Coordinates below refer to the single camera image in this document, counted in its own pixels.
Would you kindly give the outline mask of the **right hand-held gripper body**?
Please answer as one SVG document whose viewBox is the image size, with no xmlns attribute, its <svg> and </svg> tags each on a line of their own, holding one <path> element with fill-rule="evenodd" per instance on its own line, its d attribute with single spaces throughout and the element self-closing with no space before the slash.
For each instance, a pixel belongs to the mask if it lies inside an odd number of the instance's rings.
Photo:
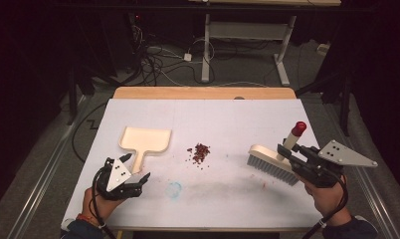
<svg viewBox="0 0 400 239">
<path fill-rule="evenodd" d="M 318 188 L 333 187 L 343 174 L 344 166 L 378 166 L 377 161 L 336 140 L 330 141 L 322 149 L 302 145 L 302 152 L 299 153 L 306 158 L 306 161 L 296 157 L 296 161 L 292 163 L 292 170 Z"/>
</svg>

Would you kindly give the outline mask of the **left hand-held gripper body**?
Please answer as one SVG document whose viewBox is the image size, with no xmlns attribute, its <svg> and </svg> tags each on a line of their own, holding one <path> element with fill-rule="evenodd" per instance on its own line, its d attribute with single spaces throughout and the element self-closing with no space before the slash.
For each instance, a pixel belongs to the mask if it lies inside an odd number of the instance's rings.
<svg viewBox="0 0 400 239">
<path fill-rule="evenodd" d="M 108 158 L 95 178 L 96 190 L 106 200 L 138 197 L 142 193 L 143 181 L 126 183 L 130 178 L 131 173 L 120 159 Z"/>
</svg>

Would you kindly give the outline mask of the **cream brush with red cap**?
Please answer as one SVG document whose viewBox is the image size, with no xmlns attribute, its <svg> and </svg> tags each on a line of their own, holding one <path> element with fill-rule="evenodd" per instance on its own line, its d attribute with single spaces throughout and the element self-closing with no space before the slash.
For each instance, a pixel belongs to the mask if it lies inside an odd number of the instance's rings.
<svg viewBox="0 0 400 239">
<path fill-rule="evenodd" d="M 306 123 L 298 121 L 284 140 L 282 147 L 291 151 L 305 130 Z M 259 144 L 250 147 L 247 164 L 288 185 L 295 185 L 299 181 L 286 157 Z"/>
</svg>

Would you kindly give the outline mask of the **cream plastic dustpan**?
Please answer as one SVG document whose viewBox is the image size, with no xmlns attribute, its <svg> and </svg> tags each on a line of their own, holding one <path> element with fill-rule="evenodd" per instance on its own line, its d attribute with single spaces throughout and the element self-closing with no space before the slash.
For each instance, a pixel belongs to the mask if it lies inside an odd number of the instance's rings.
<svg viewBox="0 0 400 239">
<path fill-rule="evenodd" d="M 144 157 L 149 153 L 161 153 L 169 145 L 171 138 L 170 129 L 152 129 L 127 127 L 118 142 L 119 146 L 129 152 L 133 152 L 135 159 L 130 172 L 139 173 L 143 165 Z"/>
</svg>

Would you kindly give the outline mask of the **pile of red crumbs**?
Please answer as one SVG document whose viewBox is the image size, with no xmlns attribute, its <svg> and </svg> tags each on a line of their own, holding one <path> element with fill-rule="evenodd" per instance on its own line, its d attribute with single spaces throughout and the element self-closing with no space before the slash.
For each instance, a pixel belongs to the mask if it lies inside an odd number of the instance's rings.
<svg viewBox="0 0 400 239">
<path fill-rule="evenodd" d="M 210 147 L 198 142 L 195 146 L 187 148 L 187 152 L 188 158 L 186 161 L 202 169 L 202 164 L 204 163 L 206 157 L 210 154 Z"/>
</svg>

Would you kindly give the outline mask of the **person's right hand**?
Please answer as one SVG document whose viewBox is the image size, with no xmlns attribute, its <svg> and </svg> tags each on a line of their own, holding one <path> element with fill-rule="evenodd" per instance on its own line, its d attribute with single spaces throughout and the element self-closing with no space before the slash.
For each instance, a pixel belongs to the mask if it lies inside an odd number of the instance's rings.
<svg viewBox="0 0 400 239">
<path fill-rule="evenodd" d="M 304 184 L 305 191 L 313 198 L 314 207 L 323 217 L 328 217 L 330 213 L 336 210 L 343 196 L 343 189 L 339 182 L 331 188 L 315 187 L 305 179 L 302 179 L 301 182 Z M 350 220 L 351 215 L 347 208 L 343 206 L 327 220 L 327 224 L 338 226 Z"/>
</svg>

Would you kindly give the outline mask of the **person's left hand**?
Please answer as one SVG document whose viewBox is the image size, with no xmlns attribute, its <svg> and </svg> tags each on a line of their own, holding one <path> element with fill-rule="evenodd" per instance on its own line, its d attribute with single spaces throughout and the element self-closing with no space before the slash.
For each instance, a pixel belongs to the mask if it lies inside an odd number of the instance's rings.
<svg viewBox="0 0 400 239">
<path fill-rule="evenodd" d="M 82 214 L 86 216 L 97 217 L 107 220 L 113 211 L 121 204 L 123 200 L 106 200 L 91 188 L 87 188 L 84 194 Z"/>
</svg>

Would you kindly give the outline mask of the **red wristband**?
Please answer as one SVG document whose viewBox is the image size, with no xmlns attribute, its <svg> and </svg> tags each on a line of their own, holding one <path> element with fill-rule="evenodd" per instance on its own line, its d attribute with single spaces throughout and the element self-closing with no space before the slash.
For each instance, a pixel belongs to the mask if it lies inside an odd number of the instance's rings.
<svg viewBox="0 0 400 239">
<path fill-rule="evenodd" d="M 98 227 L 99 226 L 99 223 L 95 218 L 90 217 L 90 216 L 86 216 L 86 215 L 84 215 L 82 213 L 79 213 L 78 216 L 76 217 L 76 219 L 88 222 L 91 225 L 93 225 L 94 227 Z"/>
</svg>

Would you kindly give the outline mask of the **black tripod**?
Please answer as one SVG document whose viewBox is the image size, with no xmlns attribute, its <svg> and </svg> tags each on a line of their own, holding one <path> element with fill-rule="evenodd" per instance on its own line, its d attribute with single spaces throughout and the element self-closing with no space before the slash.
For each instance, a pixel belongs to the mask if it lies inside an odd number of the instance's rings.
<svg viewBox="0 0 400 239">
<path fill-rule="evenodd" d="M 339 126 L 345 136 L 349 136 L 348 115 L 351 93 L 351 73 L 348 70 L 339 70 L 330 73 L 328 76 L 316 79 L 304 87 L 295 91 L 295 95 L 300 97 L 308 92 L 320 92 L 321 100 L 324 104 L 340 103 Z"/>
</svg>

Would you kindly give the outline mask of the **white table mat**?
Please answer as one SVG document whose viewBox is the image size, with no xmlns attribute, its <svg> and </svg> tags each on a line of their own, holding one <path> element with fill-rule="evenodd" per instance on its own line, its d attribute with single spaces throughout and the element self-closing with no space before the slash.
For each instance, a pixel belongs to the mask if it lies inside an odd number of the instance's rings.
<svg viewBox="0 0 400 239">
<path fill-rule="evenodd" d="M 147 230 L 301 229 L 320 218 L 302 184 L 290 186 L 247 164 L 253 144 L 274 149 L 307 115 L 299 100 L 111 100 L 81 172 L 66 217 L 82 208 L 85 190 L 107 158 L 125 151 L 126 127 L 170 129 L 168 148 L 148 155 L 150 172 L 137 198 L 109 218 L 112 228 Z M 210 154 L 196 167 L 187 148 Z"/>
</svg>

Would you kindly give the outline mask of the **black stand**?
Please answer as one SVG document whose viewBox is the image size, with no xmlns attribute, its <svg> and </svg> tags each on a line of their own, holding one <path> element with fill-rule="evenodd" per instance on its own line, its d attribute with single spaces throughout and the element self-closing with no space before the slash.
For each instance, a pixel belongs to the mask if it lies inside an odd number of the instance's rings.
<svg viewBox="0 0 400 239">
<path fill-rule="evenodd" d="M 77 89 L 80 89 L 84 96 L 92 96 L 95 88 L 92 83 L 92 76 L 86 66 L 71 67 L 68 75 L 69 83 L 69 120 L 71 125 L 78 113 Z"/>
</svg>

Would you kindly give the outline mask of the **wooden table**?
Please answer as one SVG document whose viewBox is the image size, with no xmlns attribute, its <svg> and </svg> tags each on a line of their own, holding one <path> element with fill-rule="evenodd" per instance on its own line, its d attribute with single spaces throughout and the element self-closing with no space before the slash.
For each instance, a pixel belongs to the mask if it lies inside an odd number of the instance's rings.
<svg viewBox="0 0 400 239">
<path fill-rule="evenodd" d="M 142 100 L 294 100 L 289 88 L 119 87 L 114 99 Z"/>
</svg>

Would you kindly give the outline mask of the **metal floor rail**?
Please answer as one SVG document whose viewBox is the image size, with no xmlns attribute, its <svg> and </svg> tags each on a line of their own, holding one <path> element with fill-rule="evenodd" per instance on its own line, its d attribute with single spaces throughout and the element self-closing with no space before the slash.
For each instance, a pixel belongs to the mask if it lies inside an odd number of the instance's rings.
<svg viewBox="0 0 400 239">
<path fill-rule="evenodd" d="M 378 239 L 400 239 L 400 186 L 381 156 L 355 102 L 349 105 L 348 135 L 339 125 L 340 106 L 325 105 L 337 139 L 344 145 L 375 160 L 378 166 L 347 167 L 350 199 L 348 208 L 371 221 Z"/>
<path fill-rule="evenodd" d="M 49 160 L 43 169 L 37 183 L 33 187 L 26 203 L 16 219 L 7 239 L 22 239 L 35 212 L 37 211 L 51 181 L 63 157 L 64 150 L 71 141 L 71 135 L 77 128 L 77 122 L 83 116 L 83 112 L 88 108 L 91 97 L 81 96 L 77 104 L 78 112 L 73 120 L 66 126 L 65 132 L 57 142 Z"/>
</svg>

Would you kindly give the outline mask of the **white desk with metal frame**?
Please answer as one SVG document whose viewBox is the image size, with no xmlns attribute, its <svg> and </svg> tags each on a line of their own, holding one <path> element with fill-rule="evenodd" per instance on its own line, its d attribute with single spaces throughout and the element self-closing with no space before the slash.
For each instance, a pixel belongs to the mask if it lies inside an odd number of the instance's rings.
<svg viewBox="0 0 400 239">
<path fill-rule="evenodd" d="M 339 7 L 340 0 L 190 0 L 191 2 L 202 3 L 204 6 L 225 6 L 241 5 L 247 7 L 310 7 L 311 9 Z M 215 49 L 210 42 L 211 38 L 217 39 L 244 39 L 244 40 L 281 40 L 281 49 L 274 54 L 276 70 L 279 74 L 281 84 L 284 87 L 290 85 L 290 81 L 284 66 L 284 56 L 291 38 L 297 15 L 290 14 L 289 20 L 284 24 L 266 23 L 242 23 L 238 22 L 218 22 L 210 19 L 210 14 L 205 15 L 204 23 L 204 42 L 202 58 L 201 82 L 209 83 L 212 76 L 210 62 L 214 57 Z"/>
</svg>

